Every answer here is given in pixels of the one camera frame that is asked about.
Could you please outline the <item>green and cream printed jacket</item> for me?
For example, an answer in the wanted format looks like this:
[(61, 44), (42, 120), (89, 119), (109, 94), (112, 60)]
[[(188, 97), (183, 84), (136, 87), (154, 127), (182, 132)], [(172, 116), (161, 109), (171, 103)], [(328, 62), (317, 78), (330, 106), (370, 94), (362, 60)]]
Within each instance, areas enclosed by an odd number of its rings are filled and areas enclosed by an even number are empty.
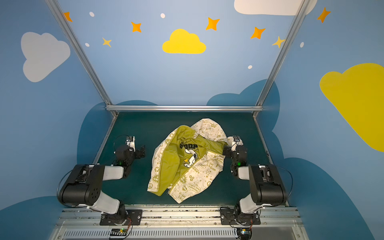
[(178, 204), (200, 194), (223, 170), (226, 146), (228, 136), (211, 119), (179, 126), (154, 151), (147, 191), (167, 192)]

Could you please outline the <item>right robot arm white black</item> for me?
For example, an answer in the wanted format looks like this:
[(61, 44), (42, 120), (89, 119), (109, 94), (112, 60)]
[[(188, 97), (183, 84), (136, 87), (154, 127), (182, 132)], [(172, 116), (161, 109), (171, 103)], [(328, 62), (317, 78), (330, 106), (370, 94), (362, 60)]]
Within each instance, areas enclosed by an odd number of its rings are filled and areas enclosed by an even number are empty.
[(289, 198), (276, 165), (248, 165), (244, 146), (225, 147), (223, 154), (231, 158), (231, 173), (250, 184), (250, 193), (233, 207), (221, 207), (221, 224), (228, 226), (259, 225), (261, 210), (283, 205)]

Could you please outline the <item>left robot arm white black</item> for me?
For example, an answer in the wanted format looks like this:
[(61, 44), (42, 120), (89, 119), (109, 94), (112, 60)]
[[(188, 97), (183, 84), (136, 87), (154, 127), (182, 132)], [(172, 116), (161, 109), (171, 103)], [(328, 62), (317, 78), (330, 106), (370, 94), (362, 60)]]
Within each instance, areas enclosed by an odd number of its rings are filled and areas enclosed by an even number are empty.
[(61, 189), (57, 189), (58, 201), (67, 207), (87, 207), (101, 213), (101, 226), (138, 226), (142, 210), (127, 210), (123, 201), (102, 191), (103, 182), (126, 179), (134, 160), (146, 156), (146, 147), (139, 150), (127, 145), (119, 147), (114, 165), (75, 165)]

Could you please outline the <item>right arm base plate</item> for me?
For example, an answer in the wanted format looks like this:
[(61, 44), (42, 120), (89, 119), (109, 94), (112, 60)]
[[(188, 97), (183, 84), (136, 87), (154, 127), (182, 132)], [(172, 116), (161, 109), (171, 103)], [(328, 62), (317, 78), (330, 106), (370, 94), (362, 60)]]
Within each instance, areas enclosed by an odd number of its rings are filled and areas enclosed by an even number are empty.
[(242, 213), (238, 206), (233, 208), (221, 207), (219, 209), (221, 224), (222, 225), (242, 225), (242, 226), (251, 226), (251, 225), (260, 225), (260, 216), (256, 213), (245, 214)]

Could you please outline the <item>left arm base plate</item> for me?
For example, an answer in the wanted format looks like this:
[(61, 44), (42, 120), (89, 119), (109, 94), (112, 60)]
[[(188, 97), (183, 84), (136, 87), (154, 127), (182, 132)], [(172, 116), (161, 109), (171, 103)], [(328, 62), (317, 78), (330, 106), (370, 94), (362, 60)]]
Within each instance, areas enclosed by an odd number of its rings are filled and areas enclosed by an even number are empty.
[(100, 226), (138, 226), (142, 219), (142, 210), (118, 211), (116, 214), (102, 214)]

